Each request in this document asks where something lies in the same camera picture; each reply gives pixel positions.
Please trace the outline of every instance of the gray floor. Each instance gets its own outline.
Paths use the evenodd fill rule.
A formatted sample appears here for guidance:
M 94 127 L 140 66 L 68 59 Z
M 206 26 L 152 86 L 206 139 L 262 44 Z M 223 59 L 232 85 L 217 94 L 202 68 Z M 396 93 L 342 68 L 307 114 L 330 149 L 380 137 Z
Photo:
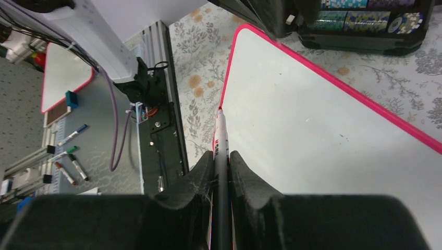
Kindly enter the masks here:
M 43 73 L 0 58 L 0 167 L 41 147 Z

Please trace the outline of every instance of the blue marker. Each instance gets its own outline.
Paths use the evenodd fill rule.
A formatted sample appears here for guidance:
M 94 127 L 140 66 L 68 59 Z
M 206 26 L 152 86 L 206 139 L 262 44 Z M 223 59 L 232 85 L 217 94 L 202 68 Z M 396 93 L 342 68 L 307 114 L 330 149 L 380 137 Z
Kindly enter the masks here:
M 88 126 L 86 124 L 84 124 L 83 126 L 79 127 L 74 133 L 68 135 L 68 137 L 64 138 L 61 142 L 57 143 L 57 146 L 61 146 L 61 145 L 65 144 L 65 143 L 67 143 L 68 141 L 70 141 L 70 139 L 72 139 L 75 136 L 77 136 L 77 134 L 81 133 L 87 127 Z

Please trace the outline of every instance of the pink border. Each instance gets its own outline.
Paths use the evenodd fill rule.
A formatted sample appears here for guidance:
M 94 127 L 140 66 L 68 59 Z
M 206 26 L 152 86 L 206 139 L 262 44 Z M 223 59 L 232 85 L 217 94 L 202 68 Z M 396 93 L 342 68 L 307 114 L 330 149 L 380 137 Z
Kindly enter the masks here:
M 48 43 L 46 46 L 46 52 L 47 52 L 47 48 L 49 48 L 49 45 L 52 43 Z M 76 88 L 74 90 L 74 92 L 79 91 L 80 89 L 82 89 L 84 86 L 86 86 L 88 83 L 90 83 L 92 81 L 92 79 L 94 78 L 94 69 L 91 67 L 91 77 L 89 78 L 89 80 L 87 80 L 86 82 L 84 82 L 81 86 L 79 86 L 78 88 Z M 43 74 L 43 91 L 42 91 L 42 101 L 40 103 L 40 112 L 42 114 L 48 112 L 49 110 L 53 109 L 55 106 L 57 106 L 58 104 L 60 104 L 61 102 L 63 102 L 64 100 L 66 100 L 66 97 L 64 97 L 63 99 L 61 99 L 60 101 L 58 101 L 58 103 L 52 105 L 50 108 L 48 108 L 47 110 L 43 111 L 43 100 L 44 100 L 44 88 L 45 88 L 45 82 L 46 82 L 46 74 Z
M 400 127 L 401 129 L 403 129 L 405 132 L 409 133 L 414 138 L 418 139 L 419 141 L 421 141 L 422 143 L 424 143 L 428 147 L 434 149 L 439 154 L 442 154 L 442 143 L 441 142 L 437 141 L 436 139 L 432 138 L 428 134 L 422 132 L 421 130 L 417 129 L 413 125 L 411 125 L 408 122 L 404 121 L 400 117 L 398 117 L 395 114 L 393 114 L 392 112 L 388 111 L 386 108 L 382 107 L 378 103 L 372 101 L 371 99 L 369 99 L 365 95 L 361 94 L 359 91 L 355 90 L 354 88 L 352 88 L 349 85 L 345 84 L 344 82 L 342 82 L 338 78 L 334 77 L 333 75 L 331 75 L 330 73 L 328 73 L 324 69 L 318 67 L 317 65 L 315 65 L 311 61 L 308 61 L 307 59 L 305 59 L 304 57 L 302 57 L 298 53 L 294 52 L 293 50 L 291 50 L 287 46 L 273 42 L 270 38 L 267 37 L 267 35 L 264 32 L 262 32 L 261 30 L 259 30 L 258 28 L 254 27 L 254 26 L 252 26 L 250 24 L 243 24 L 243 25 L 241 25 L 236 30 L 236 32 L 235 32 L 234 40 L 233 40 L 233 43 L 232 43 L 232 49 L 230 51 L 229 64 L 227 66 L 226 79 L 224 80 L 223 93 L 221 94 L 221 99 L 219 101 L 219 105 L 221 107 L 223 106 L 224 95 L 226 94 L 226 87 L 227 87 L 227 82 L 228 82 L 228 79 L 229 79 L 230 65 L 231 65 L 231 62 L 232 62 L 232 58 L 234 56 L 236 39 L 238 37 L 239 32 L 241 30 L 243 30 L 243 29 L 251 30 L 253 33 L 259 35 L 262 39 L 268 41 L 269 43 L 273 44 L 275 47 L 277 47 L 280 50 L 282 50 L 284 53 L 286 53 L 289 56 L 291 56 L 293 59 L 295 59 L 295 60 L 299 61 L 300 63 L 304 64 L 309 69 L 311 69 L 312 71 L 316 72 L 321 77 L 325 78 L 330 83 L 332 83 L 336 87 L 340 88 L 341 90 L 343 90 L 347 94 L 351 95 L 356 100 L 362 102 L 367 107 L 371 108 L 376 113 L 378 113 L 381 116 L 383 116 L 385 119 L 389 120 L 390 122 L 392 122 L 396 126 Z

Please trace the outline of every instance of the poker chip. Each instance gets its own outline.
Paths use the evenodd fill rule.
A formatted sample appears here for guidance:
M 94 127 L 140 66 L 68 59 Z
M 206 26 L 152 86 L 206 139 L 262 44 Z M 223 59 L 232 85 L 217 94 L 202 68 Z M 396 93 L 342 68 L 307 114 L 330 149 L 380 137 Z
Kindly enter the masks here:
M 422 13 L 404 13 L 398 15 L 388 27 L 388 33 L 411 34 L 418 30 L 424 20 Z
M 346 15 L 347 11 L 320 11 L 318 20 L 308 27 L 312 30 L 341 31 Z
M 329 0 L 328 8 L 365 8 L 367 0 Z
M 389 11 L 349 11 L 344 31 L 382 33 L 387 29 Z
M 370 8 L 400 8 L 414 5 L 415 0 L 370 0 Z

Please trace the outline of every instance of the small whiteboard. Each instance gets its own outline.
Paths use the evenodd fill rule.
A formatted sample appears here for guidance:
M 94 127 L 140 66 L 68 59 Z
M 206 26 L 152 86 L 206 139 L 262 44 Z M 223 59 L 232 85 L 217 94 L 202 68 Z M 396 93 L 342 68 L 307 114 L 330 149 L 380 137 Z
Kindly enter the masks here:
M 91 66 L 69 50 L 53 43 L 46 48 L 41 113 L 66 99 L 66 92 L 77 92 L 94 76 Z
M 229 148 L 285 194 L 387 194 L 442 249 L 442 144 L 251 25 L 220 104 Z

